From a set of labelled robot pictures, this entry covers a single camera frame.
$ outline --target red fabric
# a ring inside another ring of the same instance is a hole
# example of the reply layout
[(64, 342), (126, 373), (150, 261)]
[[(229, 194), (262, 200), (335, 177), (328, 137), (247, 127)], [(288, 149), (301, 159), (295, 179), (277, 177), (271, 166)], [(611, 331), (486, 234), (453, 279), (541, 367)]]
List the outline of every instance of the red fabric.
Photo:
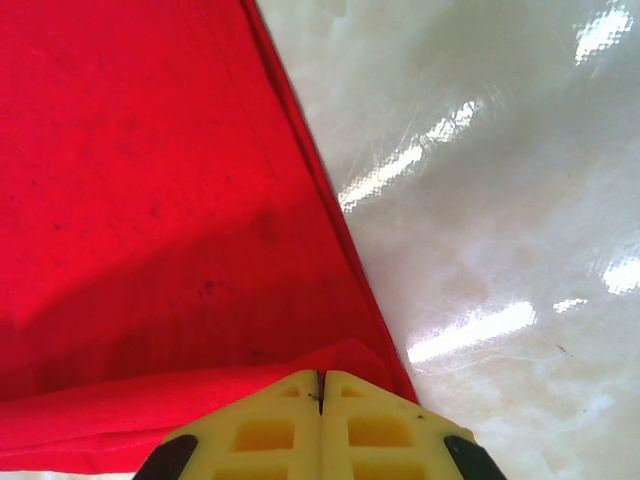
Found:
[(415, 399), (253, 2), (0, 16), (1, 469), (135, 470), (300, 369)]

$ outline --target dark stain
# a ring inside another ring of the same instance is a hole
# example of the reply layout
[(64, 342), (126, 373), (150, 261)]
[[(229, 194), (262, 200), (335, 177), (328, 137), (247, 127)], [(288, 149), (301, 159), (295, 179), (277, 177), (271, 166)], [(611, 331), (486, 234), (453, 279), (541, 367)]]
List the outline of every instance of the dark stain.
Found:
[(569, 352), (567, 352), (567, 349), (564, 348), (562, 345), (556, 343), (556, 347), (558, 347), (558, 350), (560, 350), (560, 353), (562, 353), (563, 355), (566, 355), (567, 357), (571, 357), (571, 358), (576, 358), (573, 355), (571, 355)]
[(263, 210), (253, 217), (251, 229), (265, 243), (274, 244), (278, 241), (278, 229), (273, 214), (268, 210)]
[(203, 286), (207, 293), (211, 293), (213, 289), (216, 288), (216, 282), (214, 282), (213, 280), (207, 280), (206, 282), (204, 282)]

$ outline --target yellow plastic object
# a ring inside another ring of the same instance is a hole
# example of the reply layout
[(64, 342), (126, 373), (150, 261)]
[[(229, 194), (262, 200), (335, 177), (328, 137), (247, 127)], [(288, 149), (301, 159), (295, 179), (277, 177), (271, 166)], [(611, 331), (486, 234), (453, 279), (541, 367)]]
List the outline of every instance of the yellow plastic object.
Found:
[(135, 480), (476, 478), (504, 476), (469, 430), (348, 373), (304, 371), (174, 431)]
[(323, 479), (462, 480), (443, 439), (469, 430), (344, 372), (327, 374), (323, 410)]
[(320, 413), (303, 371), (172, 432), (197, 437), (180, 480), (320, 479)]

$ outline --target rectangular hole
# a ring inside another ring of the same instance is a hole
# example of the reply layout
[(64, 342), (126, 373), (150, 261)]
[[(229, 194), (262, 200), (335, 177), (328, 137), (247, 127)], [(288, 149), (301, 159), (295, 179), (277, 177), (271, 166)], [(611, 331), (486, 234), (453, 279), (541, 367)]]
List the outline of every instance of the rectangular hole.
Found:
[(355, 462), (353, 480), (428, 480), (419, 463)]
[(297, 385), (293, 385), (291, 387), (287, 387), (284, 390), (282, 390), (279, 394), (279, 397), (299, 397), (300, 396), (300, 389), (297, 387)]
[(351, 417), (347, 428), (352, 447), (412, 447), (415, 443), (407, 424), (398, 417)]
[(238, 428), (233, 451), (290, 450), (294, 432), (295, 425), (291, 420), (249, 420)]
[(214, 480), (287, 480), (287, 467), (220, 468)]
[(345, 385), (340, 392), (343, 397), (366, 397), (366, 395), (355, 388)]

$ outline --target black plastic edge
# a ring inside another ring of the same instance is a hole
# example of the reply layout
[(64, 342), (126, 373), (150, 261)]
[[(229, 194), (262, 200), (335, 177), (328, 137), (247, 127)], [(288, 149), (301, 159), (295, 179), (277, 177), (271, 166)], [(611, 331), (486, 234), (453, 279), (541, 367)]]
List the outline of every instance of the black plastic edge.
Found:
[(195, 436), (181, 435), (157, 446), (133, 480), (178, 480), (197, 445)]
[(456, 436), (446, 437), (444, 444), (464, 480), (507, 480), (480, 445)]

